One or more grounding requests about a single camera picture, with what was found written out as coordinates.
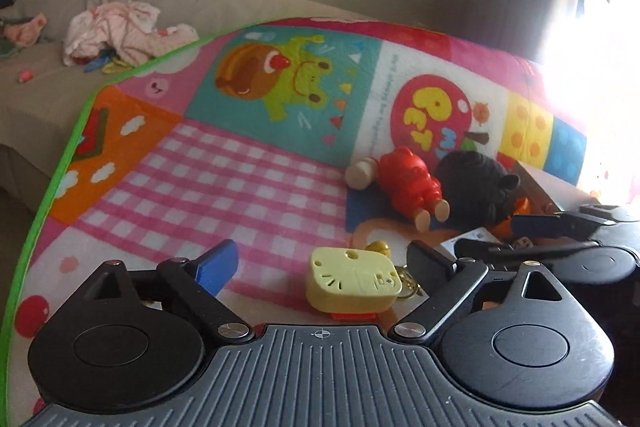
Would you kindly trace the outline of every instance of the black plush toy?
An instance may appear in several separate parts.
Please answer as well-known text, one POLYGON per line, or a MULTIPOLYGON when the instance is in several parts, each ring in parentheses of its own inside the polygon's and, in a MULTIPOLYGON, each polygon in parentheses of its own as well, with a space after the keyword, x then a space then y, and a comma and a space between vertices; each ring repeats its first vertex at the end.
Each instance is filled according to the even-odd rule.
POLYGON ((493 227, 513 213, 513 191, 520 185, 517 174, 476 151, 453 151, 444 156, 433 176, 449 202, 447 225, 466 231, 493 227))

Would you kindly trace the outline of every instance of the white cloud print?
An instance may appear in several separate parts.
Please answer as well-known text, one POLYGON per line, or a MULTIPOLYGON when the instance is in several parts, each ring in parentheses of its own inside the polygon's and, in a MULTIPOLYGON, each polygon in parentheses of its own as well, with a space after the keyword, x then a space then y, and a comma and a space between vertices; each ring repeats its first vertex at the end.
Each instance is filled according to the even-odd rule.
POLYGON ((129 120, 126 124, 122 126, 120 130, 120 134, 123 136, 127 136, 127 134, 131 134, 132 132, 137 131, 145 124, 145 117, 142 115, 138 115, 129 120))
POLYGON ((65 172, 65 175, 60 180, 60 185, 58 185, 58 190, 56 190, 56 199, 64 196, 74 185, 78 185, 78 171, 65 172))
POLYGON ((113 162, 109 162, 94 172, 94 175, 91 176, 91 182, 92 183, 103 182, 105 181, 105 179, 111 176, 115 171, 116 171, 116 166, 113 164, 113 162))

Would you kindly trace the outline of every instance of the pink baby clothes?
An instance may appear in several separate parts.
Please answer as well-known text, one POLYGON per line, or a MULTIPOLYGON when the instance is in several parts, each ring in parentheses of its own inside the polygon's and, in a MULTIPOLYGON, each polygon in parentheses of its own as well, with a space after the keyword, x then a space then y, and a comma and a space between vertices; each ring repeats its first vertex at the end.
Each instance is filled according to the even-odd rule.
POLYGON ((196 41, 187 25, 157 31, 160 10, 143 2, 112 2, 74 17, 63 43, 63 62, 95 58, 104 48, 115 49, 121 60, 139 66, 185 44, 196 41))
POLYGON ((13 42, 18 48, 33 46, 40 36, 40 32, 47 23, 44 14, 36 15, 24 24, 11 24, 4 28, 4 36, 13 42))

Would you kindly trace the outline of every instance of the sofa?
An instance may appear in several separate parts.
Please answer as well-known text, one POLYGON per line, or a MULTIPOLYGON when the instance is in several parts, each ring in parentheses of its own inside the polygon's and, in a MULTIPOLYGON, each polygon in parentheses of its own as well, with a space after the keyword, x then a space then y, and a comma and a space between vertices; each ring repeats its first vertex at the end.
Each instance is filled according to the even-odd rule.
MULTIPOLYGON (((110 77, 62 63, 62 40, 70 20, 89 7, 129 0, 17 0, 2 18, 33 17, 48 23, 46 43, 0 62, 0 187, 36 212, 85 100, 110 77), (33 80, 17 82, 21 71, 33 80)), ((185 23, 202 36, 279 18, 361 15, 306 0, 135 0, 161 10, 158 28, 185 23)))

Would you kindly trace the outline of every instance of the black gripper base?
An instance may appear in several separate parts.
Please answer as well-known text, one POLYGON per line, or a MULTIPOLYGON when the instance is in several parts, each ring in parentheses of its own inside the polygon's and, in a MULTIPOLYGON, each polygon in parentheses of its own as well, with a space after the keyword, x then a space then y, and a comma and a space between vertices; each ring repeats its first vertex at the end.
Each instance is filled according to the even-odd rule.
POLYGON ((220 348, 198 381, 154 407, 92 415, 51 405, 26 425, 619 427, 593 402, 550 413, 488 405, 456 387, 429 349, 373 326, 268 326, 253 342, 220 348))

